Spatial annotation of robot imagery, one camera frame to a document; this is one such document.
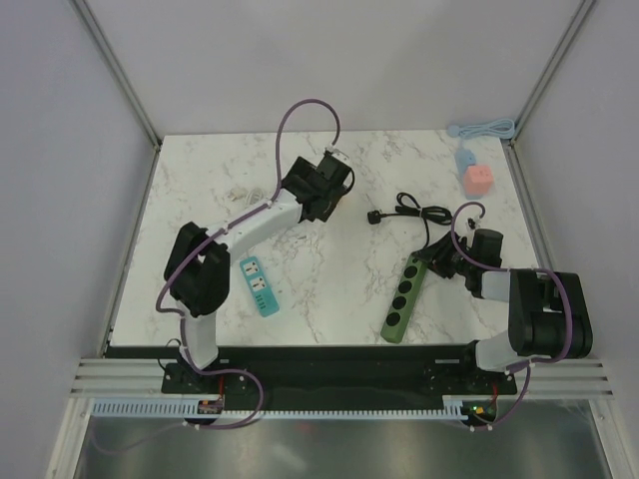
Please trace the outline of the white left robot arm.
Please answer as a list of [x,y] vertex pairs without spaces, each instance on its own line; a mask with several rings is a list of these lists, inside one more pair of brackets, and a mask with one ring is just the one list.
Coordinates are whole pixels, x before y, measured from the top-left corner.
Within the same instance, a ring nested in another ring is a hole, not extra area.
[[179,229],[156,310],[165,311],[165,294],[176,302],[172,312],[181,317],[182,355],[190,362],[184,378],[196,391],[211,391],[219,381],[220,370],[213,363],[219,355],[216,313],[229,296],[232,265],[280,231],[302,222],[326,222],[353,186],[352,167],[334,153],[325,151],[318,165],[299,157],[274,198],[211,230],[193,222]]

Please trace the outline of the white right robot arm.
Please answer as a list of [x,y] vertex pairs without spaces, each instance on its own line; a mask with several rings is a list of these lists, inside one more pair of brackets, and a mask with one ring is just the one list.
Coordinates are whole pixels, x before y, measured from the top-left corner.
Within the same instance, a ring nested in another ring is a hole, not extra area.
[[472,240],[453,232],[417,250],[416,258],[442,278],[460,275],[478,299],[507,305],[506,329],[469,345],[471,359],[457,367],[466,391],[482,391],[493,372],[518,372],[527,364],[588,356],[593,331],[579,276],[501,266],[503,234],[478,229]]

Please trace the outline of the green power strip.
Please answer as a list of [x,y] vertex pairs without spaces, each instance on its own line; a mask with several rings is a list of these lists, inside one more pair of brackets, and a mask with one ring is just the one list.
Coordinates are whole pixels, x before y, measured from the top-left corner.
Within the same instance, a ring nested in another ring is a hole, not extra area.
[[411,254],[403,267],[380,336],[391,344],[403,341],[427,273],[427,263]]

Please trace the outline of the teal power strip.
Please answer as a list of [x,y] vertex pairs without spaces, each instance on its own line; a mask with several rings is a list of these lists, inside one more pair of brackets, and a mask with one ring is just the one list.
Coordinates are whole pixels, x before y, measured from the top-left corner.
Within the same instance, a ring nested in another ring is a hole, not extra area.
[[269,317],[280,310],[264,268],[255,256],[240,261],[240,268],[261,317]]

